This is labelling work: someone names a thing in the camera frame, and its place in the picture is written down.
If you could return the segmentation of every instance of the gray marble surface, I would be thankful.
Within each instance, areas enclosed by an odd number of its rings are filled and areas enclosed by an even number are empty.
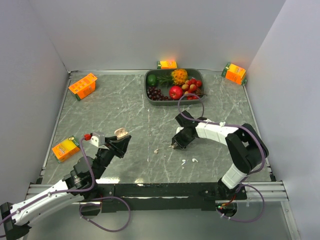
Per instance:
[[[71,83],[85,74],[71,75]],[[55,146],[74,135],[80,139],[94,131],[113,136],[125,127],[132,135],[124,158],[114,158],[104,172],[103,183],[191,183],[216,182],[232,164],[225,145],[196,139],[187,149],[173,150],[168,146],[179,126],[175,120],[177,106],[153,106],[143,94],[144,75],[96,74],[96,90],[81,101],[67,93],[53,140]],[[213,73],[203,74],[206,92],[204,117],[228,124],[249,123],[255,126],[245,91],[229,80]],[[186,105],[193,117],[201,115],[201,105]],[[88,156],[94,157],[97,148],[84,142]],[[64,163],[58,163],[51,152],[46,164],[43,184],[54,184],[73,169],[81,157],[76,153]],[[247,181],[270,181],[265,167]]]

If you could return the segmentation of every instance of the orange carton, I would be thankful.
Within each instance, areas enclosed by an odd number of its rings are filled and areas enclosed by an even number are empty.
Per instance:
[[[97,79],[95,75],[89,73],[84,78],[69,86],[69,90],[75,95],[76,99],[80,101],[96,89]]]
[[[59,163],[64,162],[70,158],[73,154],[79,152],[80,147],[74,136],[71,136],[57,146],[52,148],[53,154]]]
[[[158,61],[157,62],[157,69],[176,69],[177,62],[176,61]]]
[[[235,82],[236,84],[245,85],[247,83],[246,74],[247,73],[244,68],[228,62],[223,69],[221,76]]]

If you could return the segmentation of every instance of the gray tray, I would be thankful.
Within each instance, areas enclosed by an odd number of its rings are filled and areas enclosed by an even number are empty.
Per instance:
[[[156,76],[160,76],[160,75],[167,75],[170,74],[171,72],[173,72],[175,69],[154,69],[154,70],[150,70],[148,71],[145,76],[144,76],[144,95],[146,97],[146,99],[148,99],[148,101],[152,104],[152,105],[157,105],[157,106],[174,106],[174,105],[178,105],[178,100],[163,100],[163,101],[158,101],[158,100],[152,100],[150,98],[148,98],[147,96],[147,89],[148,89],[148,76],[151,74],[154,74]],[[201,73],[193,68],[185,68],[186,72],[188,73],[188,78],[195,78],[197,80],[201,80],[202,81],[202,86],[200,87],[200,89],[202,91],[204,91],[204,93],[206,93],[205,91],[205,82],[204,79],[201,75]],[[172,86],[156,86],[158,89],[161,89],[161,92],[164,96],[168,96],[169,97],[169,90]],[[205,99],[205,95],[200,96],[201,100],[203,101]],[[185,97],[185,99],[181,100],[180,105],[191,105],[191,104],[199,104],[200,100],[199,99],[194,99],[194,100],[187,100],[187,97]]]

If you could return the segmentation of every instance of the lime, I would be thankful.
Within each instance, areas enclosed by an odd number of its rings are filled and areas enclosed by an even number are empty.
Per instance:
[[[157,77],[156,75],[149,75],[148,78],[147,78],[147,82],[148,82],[148,85],[149,86],[155,86],[157,84]]]

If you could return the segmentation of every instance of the gray wall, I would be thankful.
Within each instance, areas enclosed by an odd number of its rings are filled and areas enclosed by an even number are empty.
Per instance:
[[[66,68],[248,68],[285,0],[29,0]]]
[[[320,2],[287,0],[248,72],[248,94],[301,236],[319,239]]]
[[[28,1],[0,1],[0,33],[2,204],[39,176],[68,73]]]

